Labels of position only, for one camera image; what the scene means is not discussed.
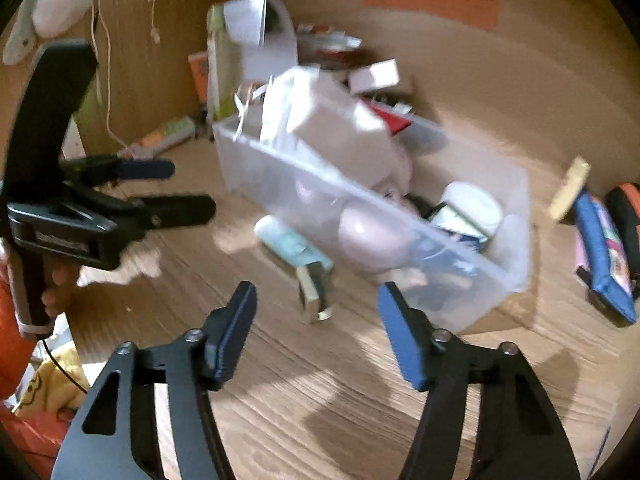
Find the white cable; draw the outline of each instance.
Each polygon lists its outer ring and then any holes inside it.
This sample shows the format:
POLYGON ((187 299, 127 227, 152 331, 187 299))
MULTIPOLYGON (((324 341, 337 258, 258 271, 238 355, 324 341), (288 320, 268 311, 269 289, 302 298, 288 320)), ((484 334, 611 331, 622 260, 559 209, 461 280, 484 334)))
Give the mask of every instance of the white cable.
POLYGON ((100 19, 100 24, 102 25, 107 37, 107 134, 123 148, 128 148, 129 145, 111 130, 111 37, 109 35, 107 24, 104 22, 104 15, 102 13, 102 8, 100 7, 100 0, 98 0, 98 18, 100 19))
MULTIPOLYGON (((98 43, 95 41, 95 4, 91 4, 91 44, 94 47, 95 59, 100 63, 100 56, 98 54, 98 43)), ((95 97, 98 102, 102 103, 102 90, 100 89, 100 71, 95 72, 95 97)))
POLYGON ((160 30, 156 27, 156 0, 147 0, 151 3, 151 37, 155 44, 160 43, 160 30))

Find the black cable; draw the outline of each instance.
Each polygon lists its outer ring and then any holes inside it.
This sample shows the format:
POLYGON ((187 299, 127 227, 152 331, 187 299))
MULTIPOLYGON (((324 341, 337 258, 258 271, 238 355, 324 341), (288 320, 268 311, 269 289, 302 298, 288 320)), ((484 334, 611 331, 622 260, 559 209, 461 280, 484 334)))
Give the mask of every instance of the black cable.
POLYGON ((47 346, 47 342, 43 340, 42 344, 44 346, 44 349, 47 351, 47 355, 49 356, 49 359, 51 359, 53 361, 53 364, 55 364, 58 367, 58 370, 60 370, 67 379, 69 379, 73 384, 75 384, 78 390, 80 390, 82 393, 85 394, 86 390, 82 386, 80 386, 80 384, 78 384, 78 382, 72 376, 70 376, 62 366, 60 366, 60 363, 56 361, 55 357, 51 355, 51 350, 49 350, 49 347, 47 346))

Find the finger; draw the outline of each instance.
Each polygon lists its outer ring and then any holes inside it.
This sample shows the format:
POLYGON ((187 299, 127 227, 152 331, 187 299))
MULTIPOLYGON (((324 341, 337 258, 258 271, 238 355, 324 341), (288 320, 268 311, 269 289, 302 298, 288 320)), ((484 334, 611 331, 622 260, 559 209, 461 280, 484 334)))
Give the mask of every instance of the finger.
POLYGON ((80 277, 80 269, 80 265, 63 258, 59 258, 54 261, 51 278, 58 286, 66 285, 67 283, 73 285, 80 277))
POLYGON ((42 293, 42 303, 49 317, 56 317, 68 309, 71 300, 70 288, 48 288, 42 293))

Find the blue pouch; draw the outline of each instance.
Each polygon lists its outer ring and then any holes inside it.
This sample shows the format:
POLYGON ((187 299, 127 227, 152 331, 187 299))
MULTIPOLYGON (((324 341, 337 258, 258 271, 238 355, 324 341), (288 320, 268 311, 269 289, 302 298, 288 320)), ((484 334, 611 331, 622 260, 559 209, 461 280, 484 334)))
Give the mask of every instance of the blue pouch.
POLYGON ((577 273, 590 289, 591 303, 616 325, 635 323, 638 314, 625 251, 607 209, 583 189, 574 203, 574 215, 590 267, 580 267, 577 273))

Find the box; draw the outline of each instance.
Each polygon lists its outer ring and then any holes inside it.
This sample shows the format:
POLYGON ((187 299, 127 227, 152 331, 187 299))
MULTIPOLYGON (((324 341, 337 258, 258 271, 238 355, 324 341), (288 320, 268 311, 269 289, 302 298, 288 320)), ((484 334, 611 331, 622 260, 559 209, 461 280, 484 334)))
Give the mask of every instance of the box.
POLYGON ((477 254, 369 189, 345 178, 327 179, 261 145, 260 117, 251 114, 236 142, 238 118, 214 125, 226 186, 261 204, 329 257, 349 260, 338 226, 345 207, 355 206, 415 235, 411 263, 405 269, 413 279, 398 285, 408 303, 425 311, 437 326, 463 330, 510 293, 526 290, 530 194, 522 168, 435 123, 406 116, 413 124, 396 139, 414 160, 412 193, 437 203, 448 184, 463 180, 489 191, 502 205, 503 224, 484 254, 477 254))

